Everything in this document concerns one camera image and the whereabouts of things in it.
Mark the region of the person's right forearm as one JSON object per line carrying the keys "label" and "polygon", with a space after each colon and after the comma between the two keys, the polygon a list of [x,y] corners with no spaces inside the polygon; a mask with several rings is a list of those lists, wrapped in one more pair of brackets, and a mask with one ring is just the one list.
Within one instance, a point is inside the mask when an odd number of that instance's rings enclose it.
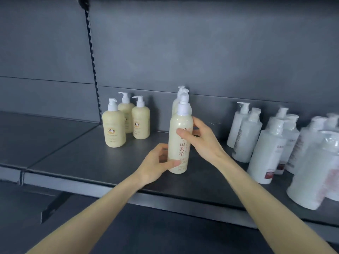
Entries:
{"label": "person's right forearm", "polygon": [[226,153],[215,155],[210,163],[225,177],[275,254],[336,254],[325,240]]}

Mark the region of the person's left forearm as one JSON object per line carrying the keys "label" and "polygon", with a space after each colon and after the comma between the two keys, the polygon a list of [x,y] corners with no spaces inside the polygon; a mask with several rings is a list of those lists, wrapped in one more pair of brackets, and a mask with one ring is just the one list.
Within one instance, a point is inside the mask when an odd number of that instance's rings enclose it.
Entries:
{"label": "person's left forearm", "polygon": [[132,174],[25,254],[89,254],[127,201],[151,182],[145,174]]}

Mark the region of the squat cream pump bottle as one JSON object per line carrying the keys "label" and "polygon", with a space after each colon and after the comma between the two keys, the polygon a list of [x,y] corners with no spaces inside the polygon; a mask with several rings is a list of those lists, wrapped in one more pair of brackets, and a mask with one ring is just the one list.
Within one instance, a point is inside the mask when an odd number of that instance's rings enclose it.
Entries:
{"label": "squat cream pump bottle", "polygon": [[125,133],[133,133],[133,117],[132,109],[135,107],[133,103],[130,102],[130,96],[126,92],[119,92],[122,94],[122,102],[118,105],[118,110],[122,111],[125,117]]}
{"label": "squat cream pump bottle", "polygon": [[144,140],[150,136],[150,109],[145,106],[143,96],[137,95],[136,106],[132,109],[133,136],[138,140]]}
{"label": "squat cream pump bottle", "polygon": [[125,116],[118,109],[117,100],[109,98],[108,110],[102,114],[104,139],[106,145],[118,148],[125,144]]}

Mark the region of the row of white pump bottles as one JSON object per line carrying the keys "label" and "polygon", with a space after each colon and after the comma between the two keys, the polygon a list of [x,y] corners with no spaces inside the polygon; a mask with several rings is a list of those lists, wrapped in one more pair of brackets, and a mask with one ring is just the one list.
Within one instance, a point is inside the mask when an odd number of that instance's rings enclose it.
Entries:
{"label": "row of white pump bottles", "polygon": [[227,145],[232,157],[249,163],[247,173],[260,184],[270,184],[274,175],[289,171],[292,182],[286,193],[298,205],[316,210],[339,179],[338,115],[316,116],[307,127],[296,128],[299,118],[281,107],[264,130],[261,109],[241,104],[234,116]]}

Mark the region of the slotted black shelf upright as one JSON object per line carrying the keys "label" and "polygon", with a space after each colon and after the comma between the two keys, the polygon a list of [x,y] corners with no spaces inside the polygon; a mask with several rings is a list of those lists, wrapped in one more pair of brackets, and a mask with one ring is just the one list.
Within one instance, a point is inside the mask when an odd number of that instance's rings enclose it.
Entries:
{"label": "slotted black shelf upright", "polygon": [[92,34],[91,34],[90,0],[77,0],[77,2],[80,5],[80,7],[84,10],[84,14],[85,14],[85,20],[86,20],[86,25],[87,25],[87,36],[88,36],[88,42],[90,46],[91,64],[92,64],[92,71],[93,71],[93,77],[94,77],[94,85],[95,85],[95,91],[96,91],[99,119],[100,119],[99,124],[102,125],[102,108],[101,108],[101,103],[100,103],[99,89],[98,89],[98,83],[97,83],[97,77],[96,77],[95,58],[94,58],[94,50],[93,50]]}

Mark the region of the person's left hand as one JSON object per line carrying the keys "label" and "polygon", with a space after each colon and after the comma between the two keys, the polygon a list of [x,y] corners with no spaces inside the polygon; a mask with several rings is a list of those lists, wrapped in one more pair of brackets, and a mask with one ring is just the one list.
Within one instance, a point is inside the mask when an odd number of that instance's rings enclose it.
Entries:
{"label": "person's left hand", "polygon": [[167,171],[160,168],[160,163],[168,160],[170,160],[168,158],[168,144],[159,143],[146,155],[134,173],[138,179],[139,189],[159,179]]}

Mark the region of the person's right hand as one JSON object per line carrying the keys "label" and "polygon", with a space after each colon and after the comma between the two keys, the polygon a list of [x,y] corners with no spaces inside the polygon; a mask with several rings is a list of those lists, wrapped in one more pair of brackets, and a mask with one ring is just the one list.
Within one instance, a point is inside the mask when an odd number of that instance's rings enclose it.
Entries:
{"label": "person's right hand", "polygon": [[196,143],[190,143],[194,146],[198,154],[206,161],[217,166],[220,161],[226,160],[227,154],[223,150],[212,129],[201,119],[193,116],[194,127],[197,127]]}

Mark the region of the dark grey metal shelf board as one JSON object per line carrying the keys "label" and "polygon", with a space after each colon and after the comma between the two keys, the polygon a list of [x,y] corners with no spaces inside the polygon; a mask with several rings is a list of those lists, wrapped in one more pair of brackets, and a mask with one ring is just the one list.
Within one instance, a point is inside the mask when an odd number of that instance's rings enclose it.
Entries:
{"label": "dark grey metal shelf board", "polygon": [[[65,147],[29,167],[23,184],[102,197],[131,175],[146,154],[168,134],[155,132],[146,140],[128,137],[120,148],[104,143],[98,126]],[[325,199],[316,211],[294,203],[286,194],[292,174],[274,176],[264,188],[328,242],[339,244],[339,202]],[[129,200],[130,204],[257,228],[221,173],[191,147],[183,174],[165,172]]]}
{"label": "dark grey metal shelf board", "polygon": [[19,184],[22,171],[97,125],[0,111],[0,181]]}

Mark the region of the black shelf support bracket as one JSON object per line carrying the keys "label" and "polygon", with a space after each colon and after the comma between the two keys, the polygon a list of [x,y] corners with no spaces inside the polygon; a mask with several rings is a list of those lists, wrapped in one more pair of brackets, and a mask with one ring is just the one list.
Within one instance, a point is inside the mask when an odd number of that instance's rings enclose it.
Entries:
{"label": "black shelf support bracket", "polygon": [[74,194],[64,191],[58,194],[41,212],[40,224],[45,223],[72,195]]}

